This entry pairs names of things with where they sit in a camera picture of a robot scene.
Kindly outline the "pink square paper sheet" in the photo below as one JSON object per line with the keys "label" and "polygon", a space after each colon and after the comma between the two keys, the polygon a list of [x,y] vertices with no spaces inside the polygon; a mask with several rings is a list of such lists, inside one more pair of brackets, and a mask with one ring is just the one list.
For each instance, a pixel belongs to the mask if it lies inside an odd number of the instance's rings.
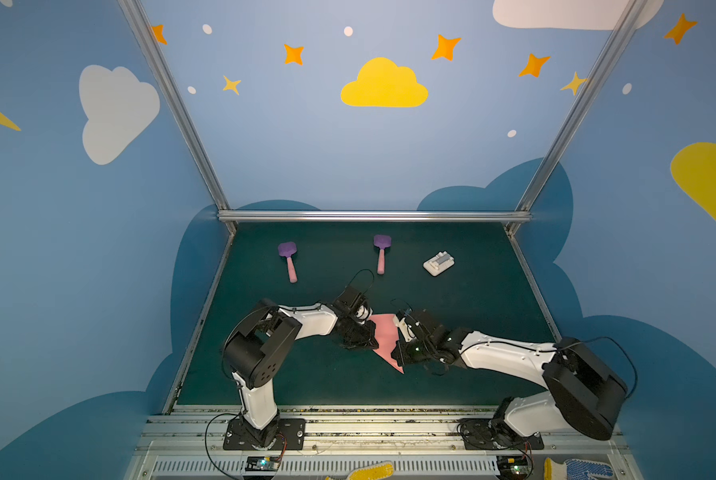
{"label": "pink square paper sheet", "polygon": [[376,325],[375,338],[378,342],[378,347],[375,349],[375,353],[403,374],[403,367],[392,357],[392,352],[399,340],[396,316],[394,314],[375,314],[370,317],[370,320]]}

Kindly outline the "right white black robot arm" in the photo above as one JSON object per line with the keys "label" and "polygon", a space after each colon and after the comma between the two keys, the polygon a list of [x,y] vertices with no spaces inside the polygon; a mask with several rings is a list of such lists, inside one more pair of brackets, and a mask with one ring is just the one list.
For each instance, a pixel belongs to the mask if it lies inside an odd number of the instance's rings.
{"label": "right white black robot arm", "polygon": [[393,322],[399,338],[392,358],[401,366],[432,361],[489,370],[544,389],[502,401],[484,432],[495,448],[516,448],[537,434],[570,429],[599,441],[613,436],[629,388],[584,341],[532,343],[469,328],[449,330],[428,312],[411,309],[398,312]]}

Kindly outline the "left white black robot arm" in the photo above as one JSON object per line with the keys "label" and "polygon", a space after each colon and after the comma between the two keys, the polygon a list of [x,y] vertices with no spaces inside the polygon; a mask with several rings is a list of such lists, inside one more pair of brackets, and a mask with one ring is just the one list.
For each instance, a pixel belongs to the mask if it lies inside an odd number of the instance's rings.
{"label": "left white black robot arm", "polygon": [[375,350],[368,297],[348,286],[332,302],[295,307],[260,300],[229,334],[222,367],[239,387],[241,412],[229,422],[223,448],[268,450],[281,440],[273,379],[298,340],[335,335],[348,350]]}

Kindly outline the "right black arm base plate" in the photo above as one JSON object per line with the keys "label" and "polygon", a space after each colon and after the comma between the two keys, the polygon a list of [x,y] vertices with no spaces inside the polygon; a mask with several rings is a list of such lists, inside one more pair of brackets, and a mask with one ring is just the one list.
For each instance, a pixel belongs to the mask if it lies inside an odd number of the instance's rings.
{"label": "right black arm base plate", "polygon": [[467,449],[477,450],[518,450],[531,448],[543,450],[544,441],[539,433],[521,436],[505,421],[488,418],[462,419],[457,432]]}

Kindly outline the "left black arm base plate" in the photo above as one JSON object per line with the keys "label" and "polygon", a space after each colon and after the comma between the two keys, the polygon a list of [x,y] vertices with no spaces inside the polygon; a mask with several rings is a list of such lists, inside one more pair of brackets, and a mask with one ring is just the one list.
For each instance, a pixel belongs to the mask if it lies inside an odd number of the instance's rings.
{"label": "left black arm base plate", "polygon": [[240,417],[228,423],[222,448],[226,451],[302,450],[305,431],[303,418],[276,417],[263,429],[256,429]]}

